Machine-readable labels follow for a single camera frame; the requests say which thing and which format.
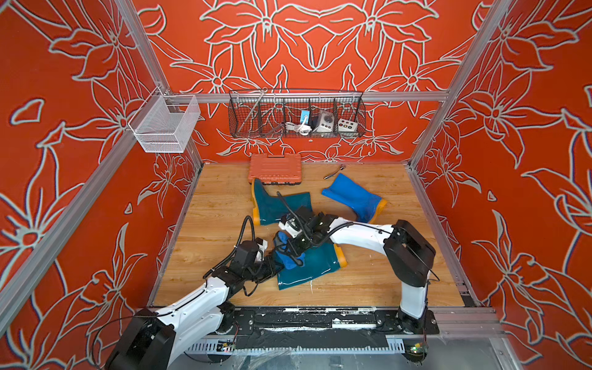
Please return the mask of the teal rubber boot orange sole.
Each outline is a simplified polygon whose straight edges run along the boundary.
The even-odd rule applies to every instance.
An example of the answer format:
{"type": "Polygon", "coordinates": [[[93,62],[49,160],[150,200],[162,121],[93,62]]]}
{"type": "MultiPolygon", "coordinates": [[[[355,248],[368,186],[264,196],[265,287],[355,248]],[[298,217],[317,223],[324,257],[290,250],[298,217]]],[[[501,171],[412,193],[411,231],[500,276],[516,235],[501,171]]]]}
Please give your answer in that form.
{"type": "Polygon", "coordinates": [[[298,266],[289,257],[282,254],[276,254],[275,259],[284,265],[277,275],[277,286],[280,291],[303,285],[348,265],[342,248],[332,243],[305,251],[298,258],[303,263],[302,266],[298,266]]]}

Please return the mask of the blue microfiber cloth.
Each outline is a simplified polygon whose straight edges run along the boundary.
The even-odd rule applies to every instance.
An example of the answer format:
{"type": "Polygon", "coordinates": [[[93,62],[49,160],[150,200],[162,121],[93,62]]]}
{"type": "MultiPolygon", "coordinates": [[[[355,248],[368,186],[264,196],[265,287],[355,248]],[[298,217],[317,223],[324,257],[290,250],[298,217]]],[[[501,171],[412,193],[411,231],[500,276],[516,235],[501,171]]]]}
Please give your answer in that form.
{"type": "Polygon", "coordinates": [[[286,270],[305,266],[305,254],[296,255],[295,247],[284,231],[279,231],[274,236],[274,255],[286,270]]]}

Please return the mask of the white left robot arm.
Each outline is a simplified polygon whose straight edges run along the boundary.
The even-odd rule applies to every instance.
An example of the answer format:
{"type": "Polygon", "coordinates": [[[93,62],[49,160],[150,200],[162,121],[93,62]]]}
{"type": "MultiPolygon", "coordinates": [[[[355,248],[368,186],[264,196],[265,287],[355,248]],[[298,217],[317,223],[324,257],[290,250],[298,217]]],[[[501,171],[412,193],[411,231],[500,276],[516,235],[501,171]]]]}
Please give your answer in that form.
{"type": "Polygon", "coordinates": [[[245,283],[257,285],[276,276],[284,266],[273,257],[231,262],[206,273],[200,288],[157,311],[142,309],[130,316],[126,330],[107,358],[104,369],[166,369],[191,345],[217,331],[234,310],[229,299],[245,283]]]}

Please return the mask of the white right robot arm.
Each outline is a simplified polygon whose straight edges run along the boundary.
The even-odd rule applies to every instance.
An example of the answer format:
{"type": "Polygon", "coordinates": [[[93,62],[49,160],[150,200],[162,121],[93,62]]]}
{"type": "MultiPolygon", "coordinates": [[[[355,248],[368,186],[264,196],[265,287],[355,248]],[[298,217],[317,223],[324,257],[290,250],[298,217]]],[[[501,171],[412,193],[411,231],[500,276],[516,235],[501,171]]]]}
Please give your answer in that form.
{"type": "Polygon", "coordinates": [[[385,255],[402,285],[397,321],[409,327],[423,325],[429,280],[436,276],[436,249],[410,222],[367,224],[333,214],[312,214],[301,208],[282,217],[278,226],[289,235],[288,256],[292,259],[326,243],[353,245],[385,255]]]}

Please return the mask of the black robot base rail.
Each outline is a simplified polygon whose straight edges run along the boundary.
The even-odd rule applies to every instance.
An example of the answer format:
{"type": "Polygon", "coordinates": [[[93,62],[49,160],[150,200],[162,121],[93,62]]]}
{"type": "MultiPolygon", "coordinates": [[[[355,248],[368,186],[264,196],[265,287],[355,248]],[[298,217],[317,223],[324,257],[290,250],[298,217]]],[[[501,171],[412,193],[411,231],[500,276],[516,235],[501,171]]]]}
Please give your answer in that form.
{"type": "Polygon", "coordinates": [[[439,326],[432,311],[406,319],[397,308],[238,307],[224,334],[210,334],[189,355],[259,356],[271,352],[413,354],[439,326]]]}

